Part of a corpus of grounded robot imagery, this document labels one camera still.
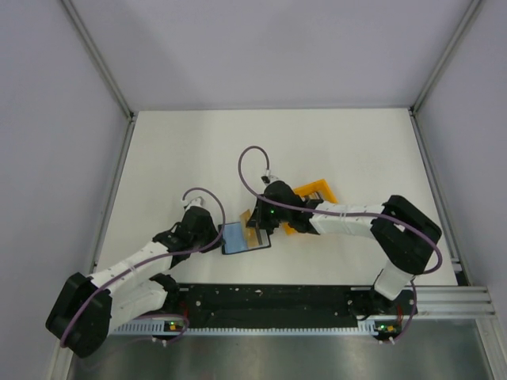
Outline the black leather card holder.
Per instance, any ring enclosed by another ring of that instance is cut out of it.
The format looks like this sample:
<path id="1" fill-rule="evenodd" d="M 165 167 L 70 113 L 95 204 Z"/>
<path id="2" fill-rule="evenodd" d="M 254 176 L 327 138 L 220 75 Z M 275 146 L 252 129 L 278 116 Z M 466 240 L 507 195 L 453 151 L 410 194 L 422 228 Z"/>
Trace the black leather card holder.
<path id="1" fill-rule="evenodd" d="M 270 236 L 265 230 L 244 227 L 240 222 L 227 223 L 223 228 L 223 246 L 221 253 L 231 256 L 248 253 L 272 246 Z"/>

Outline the yellow plastic bin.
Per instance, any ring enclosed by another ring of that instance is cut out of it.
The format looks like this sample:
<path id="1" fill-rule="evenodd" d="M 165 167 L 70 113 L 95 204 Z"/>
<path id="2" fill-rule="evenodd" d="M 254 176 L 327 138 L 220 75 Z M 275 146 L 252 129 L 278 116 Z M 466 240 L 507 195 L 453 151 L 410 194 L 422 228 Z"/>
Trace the yellow plastic bin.
<path id="1" fill-rule="evenodd" d="M 320 191 L 326 197 L 324 201 L 338 203 L 336 196 L 332 192 L 330 186 L 328 185 L 325 179 L 317 180 L 309 184 L 299 186 L 297 188 L 292 188 L 292 191 L 303 200 L 310 200 L 306 199 L 305 196 L 307 196 L 312 192 Z"/>

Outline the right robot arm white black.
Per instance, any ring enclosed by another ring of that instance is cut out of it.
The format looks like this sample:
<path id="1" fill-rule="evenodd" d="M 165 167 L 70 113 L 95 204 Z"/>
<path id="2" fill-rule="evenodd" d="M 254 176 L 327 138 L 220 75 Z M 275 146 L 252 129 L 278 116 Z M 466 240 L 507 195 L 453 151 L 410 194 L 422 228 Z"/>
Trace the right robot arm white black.
<path id="1" fill-rule="evenodd" d="M 357 206 L 303 198 L 280 179 L 264 177 L 265 190 L 246 226 L 272 234 L 287 224 L 300 234 L 346 234 L 376 241 L 387 263 L 370 293 L 372 308 L 382 314 L 398 305 L 409 281 L 425 273 L 442 236 L 440 227 L 402 196 L 380 205 Z"/>

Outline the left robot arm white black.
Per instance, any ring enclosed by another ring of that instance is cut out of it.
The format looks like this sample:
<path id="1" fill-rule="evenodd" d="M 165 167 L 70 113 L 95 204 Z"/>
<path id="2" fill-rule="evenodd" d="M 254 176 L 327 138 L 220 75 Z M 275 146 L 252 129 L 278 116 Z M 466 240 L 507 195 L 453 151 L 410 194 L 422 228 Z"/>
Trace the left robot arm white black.
<path id="1" fill-rule="evenodd" d="M 100 272 L 71 275 L 45 327 L 63 347 L 84 359 L 121 325 L 151 311 L 174 312 L 180 296 L 167 271 L 193 253 L 206 253 L 220 245 L 210 212 L 189 206 L 180 222 L 156 234 L 130 257 Z"/>

